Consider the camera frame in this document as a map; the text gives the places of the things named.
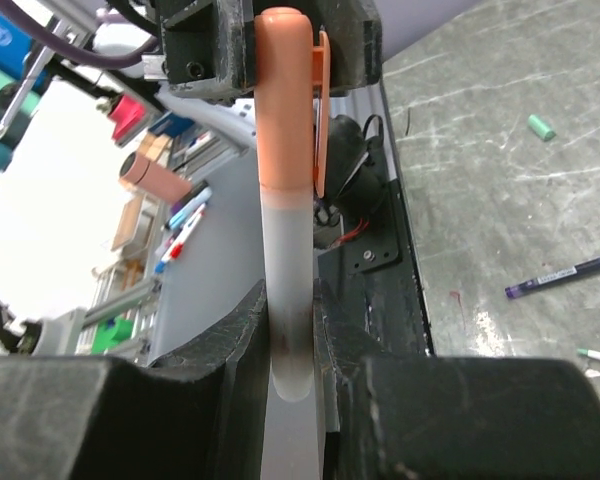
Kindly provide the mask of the small green pen cap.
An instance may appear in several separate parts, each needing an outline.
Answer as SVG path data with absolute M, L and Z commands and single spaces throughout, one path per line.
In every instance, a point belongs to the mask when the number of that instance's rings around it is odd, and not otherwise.
M 553 128 L 544 120 L 535 114 L 531 114 L 527 119 L 529 129 L 543 142 L 547 142 L 556 137 Z

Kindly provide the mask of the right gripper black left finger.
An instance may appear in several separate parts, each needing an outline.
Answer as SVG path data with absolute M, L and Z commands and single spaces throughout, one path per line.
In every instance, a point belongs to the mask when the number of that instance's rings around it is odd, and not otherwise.
M 269 364 L 267 296 L 257 282 L 229 314 L 151 365 L 157 478 L 259 478 Z

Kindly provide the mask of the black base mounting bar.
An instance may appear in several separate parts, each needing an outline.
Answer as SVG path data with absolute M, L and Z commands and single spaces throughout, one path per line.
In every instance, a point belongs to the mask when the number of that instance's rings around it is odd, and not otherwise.
M 335 237 L 318 276 L 346 320 L 398 354 L 434 352 L 383 84 L 331 102 L 325 200 Z

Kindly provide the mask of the dark blue pen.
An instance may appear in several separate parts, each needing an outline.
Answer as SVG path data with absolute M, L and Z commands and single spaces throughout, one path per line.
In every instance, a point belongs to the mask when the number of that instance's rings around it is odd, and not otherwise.
M 517 299 L 536 291 L 556 286 L 565 282 L 580 280 L 600 273 L 600 257 L 583 263 L 558 270 L 549 274 L 526 280 L 522 283 L 506 287 L 505 295 L 508 299 Z

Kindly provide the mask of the markers on background desk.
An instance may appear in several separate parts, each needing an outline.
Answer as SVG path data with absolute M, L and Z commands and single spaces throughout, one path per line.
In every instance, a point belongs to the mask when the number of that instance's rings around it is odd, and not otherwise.
M 186 239 L 203 216 L 211 196 L 210 185 L 206 181 L 202 181 L 190 192 L 188 197 L 178 203 L 180 209 L 164 225 L 168 237 L 156 251 L 158 261 L 154 267 L 155 274 L 161 274 L 166 265 L 179 255 Z

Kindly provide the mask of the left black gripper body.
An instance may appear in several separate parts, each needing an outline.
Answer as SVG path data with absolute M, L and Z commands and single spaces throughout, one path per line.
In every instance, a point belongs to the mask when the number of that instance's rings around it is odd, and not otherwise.
M 181 98 L 240 98 L 255 85 L 254 19 L 273 7 L 306 15 L 313 39 L 331 48 L 331 92 L 377 83 L 382 65 L 381 18 L 372 1 L 159 1 L 157 26 L 165 74 Z

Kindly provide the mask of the pink cylinder in background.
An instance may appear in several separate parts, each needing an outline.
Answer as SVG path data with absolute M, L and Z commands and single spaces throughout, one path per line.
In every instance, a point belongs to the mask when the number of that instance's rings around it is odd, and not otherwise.
M 119 170 L 121 180 L 169 204 L 184 197 L 192 185 L 141 153 L 130 154 Z

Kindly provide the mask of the grey marker orange tip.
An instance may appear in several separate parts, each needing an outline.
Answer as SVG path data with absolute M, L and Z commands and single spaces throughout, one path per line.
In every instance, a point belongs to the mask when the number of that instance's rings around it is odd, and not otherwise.
M 312 194 L 260 196 L 273 382 L 280 398 L 298 402 L 313 381 Z

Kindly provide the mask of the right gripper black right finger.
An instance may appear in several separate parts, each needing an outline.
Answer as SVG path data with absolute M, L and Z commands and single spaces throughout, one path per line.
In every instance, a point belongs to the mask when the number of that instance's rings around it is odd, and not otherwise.
M 386 448 L 377 426 L 379 401 L 366 385 L 367 364 L 429 354 L 383 346 L 351 319 L 323 279 L 313 284 L 313 344 L 321 477 L 383 479 Z

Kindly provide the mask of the large orange marker cap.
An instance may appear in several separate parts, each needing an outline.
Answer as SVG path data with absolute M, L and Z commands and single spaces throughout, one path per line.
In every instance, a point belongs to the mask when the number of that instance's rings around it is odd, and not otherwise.
M 273 7 L 255 18 L 254 88 L 260 185 L 325 195 L 331 48 L 326 32 L 313 43 L 309 18 Z

